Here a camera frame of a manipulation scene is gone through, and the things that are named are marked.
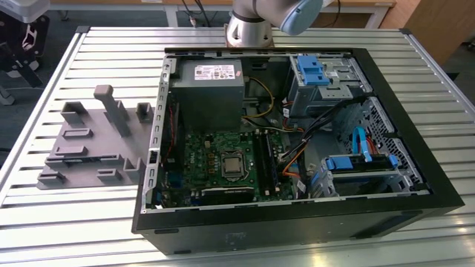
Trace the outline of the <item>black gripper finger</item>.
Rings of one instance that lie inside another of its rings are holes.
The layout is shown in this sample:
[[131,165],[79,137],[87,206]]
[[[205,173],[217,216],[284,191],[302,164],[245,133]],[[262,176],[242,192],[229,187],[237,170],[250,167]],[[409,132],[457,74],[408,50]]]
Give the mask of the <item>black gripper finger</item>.
[[9,57],[1,57],[1,71],[5,72],[10,78],[17,77],[15,64]]
[[31,62],[29,62],[27,60],[25,60],[23,62],[19,62],[18,60],[15,60],[15,67],[21,77],[23,78],[29,86],[33,88],[41,87],[42,81],[34,72],[34,70],[38,68],[37,61],[33,60]]

